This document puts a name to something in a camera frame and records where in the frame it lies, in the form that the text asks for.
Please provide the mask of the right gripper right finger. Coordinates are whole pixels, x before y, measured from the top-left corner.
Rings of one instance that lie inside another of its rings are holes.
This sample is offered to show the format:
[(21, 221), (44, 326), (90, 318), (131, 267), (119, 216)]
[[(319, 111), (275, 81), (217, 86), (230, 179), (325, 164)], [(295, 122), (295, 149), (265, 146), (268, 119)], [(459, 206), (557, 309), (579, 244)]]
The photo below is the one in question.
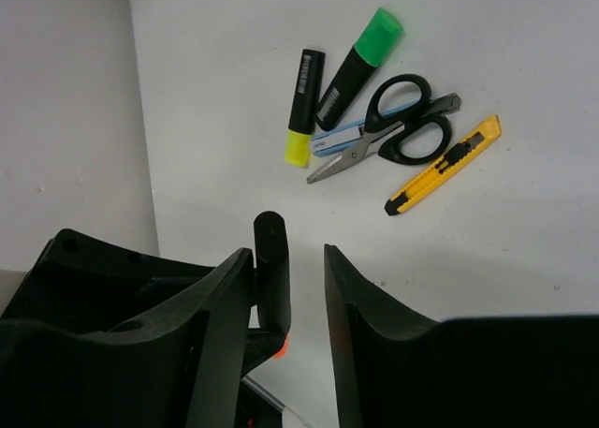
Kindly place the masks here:
[(334, 245), (324, 284), (342, 427), (594, 427), (595, 315), (437, 321)]

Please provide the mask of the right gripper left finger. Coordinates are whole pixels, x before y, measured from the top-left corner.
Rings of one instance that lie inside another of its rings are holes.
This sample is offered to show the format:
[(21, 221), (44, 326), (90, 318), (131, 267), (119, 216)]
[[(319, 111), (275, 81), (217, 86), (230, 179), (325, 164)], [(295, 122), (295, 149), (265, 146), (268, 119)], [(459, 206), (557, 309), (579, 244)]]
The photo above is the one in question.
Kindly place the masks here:
[(5, 427), (230, 427), (235, 420), (253, 258), (207, 276), (106, 332), (34, 319), (1, 325)]

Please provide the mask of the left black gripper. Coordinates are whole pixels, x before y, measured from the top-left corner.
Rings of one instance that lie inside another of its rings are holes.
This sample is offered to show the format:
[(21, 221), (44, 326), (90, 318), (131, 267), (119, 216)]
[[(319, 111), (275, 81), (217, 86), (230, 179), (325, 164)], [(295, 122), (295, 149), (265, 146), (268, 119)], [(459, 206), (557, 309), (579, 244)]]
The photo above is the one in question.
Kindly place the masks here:
[[(269, 338), (258, 324), (255, 248), (246, 249), (253, 258), (250, 316), (230, 427), (278, 427), (280, 413), (243, 383), (250, 371), (271, 358)], [(11, 319), (34, 319), (75, 334), (106, 332), (195, 284), (218, 265), (146, 256), (64, 229), (25, 276), (1, 325)]]

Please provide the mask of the orange highlighter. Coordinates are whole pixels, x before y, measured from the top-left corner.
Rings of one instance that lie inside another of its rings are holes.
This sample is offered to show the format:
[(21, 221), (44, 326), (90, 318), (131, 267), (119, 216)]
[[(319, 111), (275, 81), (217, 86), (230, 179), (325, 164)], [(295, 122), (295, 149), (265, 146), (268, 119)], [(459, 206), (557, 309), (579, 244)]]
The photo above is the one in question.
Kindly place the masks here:
[(269, 356), (281, 358), (291, 326), (289, 247), (284, 219), (274, 211), (254, 221), (257, 315)]

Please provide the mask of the yellow highlighter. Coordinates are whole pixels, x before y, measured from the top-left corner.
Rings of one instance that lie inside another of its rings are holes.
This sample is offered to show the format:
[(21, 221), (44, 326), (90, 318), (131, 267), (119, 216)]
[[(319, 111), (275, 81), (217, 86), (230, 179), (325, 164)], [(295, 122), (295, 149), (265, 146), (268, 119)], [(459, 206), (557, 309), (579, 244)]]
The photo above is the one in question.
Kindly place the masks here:
[(305, 168), (309, 163), (309, 143), (325, 59), (326, 54), (319, 50), (301, 52), (285, 144), (285, 162), (298, 168)]

